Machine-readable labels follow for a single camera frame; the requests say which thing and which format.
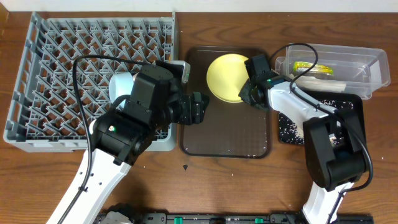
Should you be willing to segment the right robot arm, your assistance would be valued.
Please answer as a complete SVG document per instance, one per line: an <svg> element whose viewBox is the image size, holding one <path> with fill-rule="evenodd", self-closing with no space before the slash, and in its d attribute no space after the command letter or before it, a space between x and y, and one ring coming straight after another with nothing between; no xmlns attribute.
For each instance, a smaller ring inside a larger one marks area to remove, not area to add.
<svg viewBox="0 0 398 224"><path fill-rule="evenodd" d="M286 115L303 131L306 166L313 180L303 206L305 223L361 223L342 219L337 211L344 196L364 189L373 178L373 164L357 112L338 110L312 98L292 79L273 72L264 55L247 59L248 73L239 96L260 110Z"/></svg>

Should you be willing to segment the yellow round plate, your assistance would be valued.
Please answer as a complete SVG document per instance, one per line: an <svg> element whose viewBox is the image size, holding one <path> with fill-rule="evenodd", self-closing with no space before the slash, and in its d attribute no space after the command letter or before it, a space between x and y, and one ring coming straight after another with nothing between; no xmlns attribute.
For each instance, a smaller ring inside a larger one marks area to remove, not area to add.
<svg viewBox="0 0 398 224"><path fill-rule="evenodd" d="M249 79L245 61L240 54L224 54L211 62L206 73L208 88L218 99L227 103L241 103L239 93Z"/></svg>

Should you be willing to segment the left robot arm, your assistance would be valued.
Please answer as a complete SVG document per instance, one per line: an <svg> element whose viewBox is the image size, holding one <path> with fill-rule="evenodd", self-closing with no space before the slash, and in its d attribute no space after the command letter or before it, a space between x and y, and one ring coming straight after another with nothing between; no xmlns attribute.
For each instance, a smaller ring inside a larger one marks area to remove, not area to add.
<svg viewBox="0 0 398 224"><path fill-rule="evenodd" d="M86 127L89 149L49 223L93 223L156 131L172 123L203 121L209 97L184 93L189 72L190 64L183 60L157 61L139 72L111 77L111 107Z"/></svg>

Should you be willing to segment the light blue bowl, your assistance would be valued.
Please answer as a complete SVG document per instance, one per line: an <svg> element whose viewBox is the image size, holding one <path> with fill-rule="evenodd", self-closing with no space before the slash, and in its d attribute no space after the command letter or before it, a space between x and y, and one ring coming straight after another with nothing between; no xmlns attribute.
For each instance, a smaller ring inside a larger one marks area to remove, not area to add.
<svg viewBox="0 0 398 224"><path fill-rule="evenodd" d="M137 73L117 73L109 81L109 99L114 103L119 96L127 95L130 98Z"/></svg>

